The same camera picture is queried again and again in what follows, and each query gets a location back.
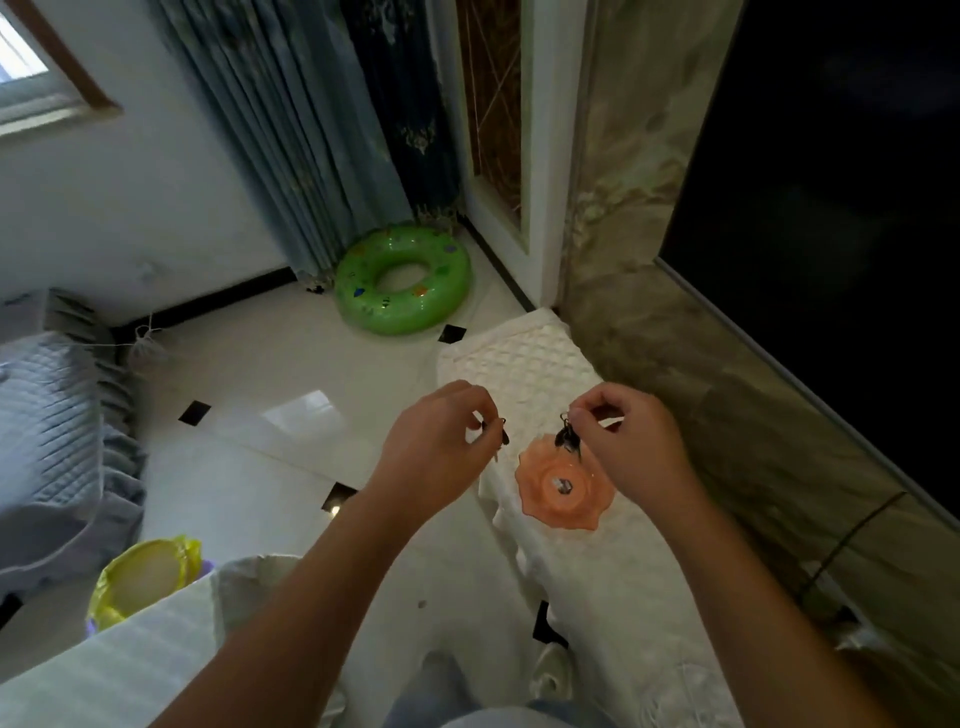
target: forearm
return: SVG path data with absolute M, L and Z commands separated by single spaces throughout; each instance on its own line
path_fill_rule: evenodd
M 751 728 L 892 726 L 707 495 L 651 514 Z
M 315 725 L 373 595 L 420 525 L 394 500 L 370 486 L 351 498 L 155 728 Z

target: hand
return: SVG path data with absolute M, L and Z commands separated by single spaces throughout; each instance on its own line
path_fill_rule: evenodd
M 598 422 L 621 416 L 619 427 Z M 574 400 L 568 417 L 617 490 L 652 519 L 702 493 L 677 421 L 653 395 L 604 382 Z
M 472 443 L 468 429 L 487 427 Z M 459 379 L 421 398 L 396 418 L 365 490 L 400 498 L 398 507 L 428 521 L 460 497 L 502 445 L 503 421 L 490 393 Z

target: window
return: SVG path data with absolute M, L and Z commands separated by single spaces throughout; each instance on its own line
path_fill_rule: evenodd
M 0 0 L 0 135 L 116 109 L 31 0 Z

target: green swim ring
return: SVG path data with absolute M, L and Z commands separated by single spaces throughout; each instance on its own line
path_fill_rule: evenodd
M 376 284 L 391 268 L 420 263 L 426 277 L 402 291 Z M 470 288 L 470 258 L 445 232 L 403 226 L 369 234 L 347 251 L 337 268 L 335 292 L 343 317 L 374 333 L 413 333 L 438 324 Z

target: jeans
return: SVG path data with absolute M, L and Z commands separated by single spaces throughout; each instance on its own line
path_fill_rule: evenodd
M 599 709 L 572 700 L 533 700 L 527 707 L 574 728 L 616 728 Z M 441 728 L 451 720 L 483 710 L 457 661 L 446 652 L 431 652 L 420 672 L 396 699 L 383 728 Z

